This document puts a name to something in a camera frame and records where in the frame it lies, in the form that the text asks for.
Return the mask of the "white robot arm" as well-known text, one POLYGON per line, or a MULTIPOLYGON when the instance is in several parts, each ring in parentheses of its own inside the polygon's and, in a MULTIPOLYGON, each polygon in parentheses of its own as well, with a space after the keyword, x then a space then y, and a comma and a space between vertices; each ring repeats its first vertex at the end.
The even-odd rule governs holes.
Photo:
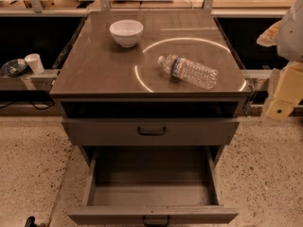
POLYGON ((288 61, 264 112, 267 118, 284 121, 303 99, 303 0, 296 0, 280 21, 257 38, 257 44, 275 45, 279 57, 288 61))

